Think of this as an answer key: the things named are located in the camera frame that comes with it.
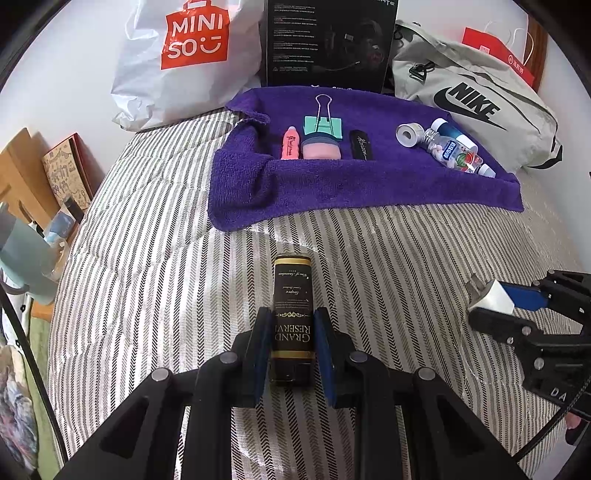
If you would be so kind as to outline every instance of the green cloth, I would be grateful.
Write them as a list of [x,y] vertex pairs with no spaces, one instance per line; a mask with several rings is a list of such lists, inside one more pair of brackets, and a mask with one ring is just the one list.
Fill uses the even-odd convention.
[[[31,326],[29,327],[29,343],[31,350],[37,361],[39,371],[43,381],[47,385],[47,347],[49,344],[49,332],[51,324],[45,320],[31,318]],[[39,457],[38,457],[38,472],[42,480],[53,480],[60,470],[57,462],[56,449],[53,443],[53,431],[49,418],[41,397],[35,386],[31,369],[27,362],[25,362],[27,369],[27,383],[31,391],[31,399],[33,401],[33,410],[35,411],[35,418],[37,419],[37,430],[39,434]]]

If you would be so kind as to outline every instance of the purple towel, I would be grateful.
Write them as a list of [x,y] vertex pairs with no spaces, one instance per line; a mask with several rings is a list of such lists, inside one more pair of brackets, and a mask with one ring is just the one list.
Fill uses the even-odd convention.
[[[330,113],[343,121],[343,160],[278,160],[285,131],[294,125],[303,139],[304,117],[316,116],[321,93],[332,97]],[[422,148],[398,143],[399,124],[429,127],[442,117],[457,126],[443,110],[376,93],[298,86],[249,90],[226,106],[247,118],[213,159],[208,214],[219,230],[325,208],[480,203],[523,211],[517,178],[480,144],[495,179],[450,170]],[[355,129],[368,134],[374,161],[351,160],[349,132]]]

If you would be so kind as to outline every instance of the white wall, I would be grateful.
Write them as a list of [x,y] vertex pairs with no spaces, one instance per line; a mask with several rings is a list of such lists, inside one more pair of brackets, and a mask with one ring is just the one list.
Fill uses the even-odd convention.
[[[135,1],[71,0],[49,23],[0,92],[0,148],[22,127],[39,134],[47,148],[78,132],[102,172],[109,170],[132,135],[111,121],[116,108],[109,92]],[[398,16],[454,40],[464,27],[482,29],[489,20],[501,22],[491,25],[500,37],[527,25],[512,0],[449,0],[445,6],[401,0]],[[520,57],[523,45],[518,37],[513,50]]]
[[556,114],[564,153],[554,167],[530,170],[554,200],[584,270],[591,271],[591,98],[552,39],[538,93]]
[[43,29],[0,92],[0,149],[23,127],[47,148],[78,132],[109,169],[132,136],[109,92],[133,1],[72,0]]

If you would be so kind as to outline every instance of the nike swoosh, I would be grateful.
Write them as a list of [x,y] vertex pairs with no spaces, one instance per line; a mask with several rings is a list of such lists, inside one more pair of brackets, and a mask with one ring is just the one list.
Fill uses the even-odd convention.
[[455,103],[451,103],[448,99],[447,99],[447,91],[450,89],[451,87],[448,88],[444,88],[443,90],[439,90],[434,96],[433,96],[433,102],[435,102],[435,105],[437,105],[439,108],[443,108],[444,110],[447,110],[448,112],[451,113],[457,113],[458,115],[464,115],[464,116],[469,116],[470,118],[473,118],[475,120],[480,120],[481,122],[484,122],[486,124],[490,124],[490,125],[494,125],[495,127],[498,127],[502,130],[507,130],[506,128],[503,128],[500,125],[497,125],[494,122],[491,122],[487,117],[485,116],[480,116],[477,115],[476,113],[474,113],[472,110],[468,110],[466,108],[462,108],[459,105],[456,105]]

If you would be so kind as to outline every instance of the black product box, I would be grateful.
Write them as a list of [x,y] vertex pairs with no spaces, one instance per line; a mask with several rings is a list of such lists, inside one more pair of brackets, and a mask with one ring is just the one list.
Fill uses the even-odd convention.
[[269,0],[267,85],[380,93],[398,0]]
[[280,255],[275,260],[271,383],[308,387],[314,362],[312,269],[309,257]]

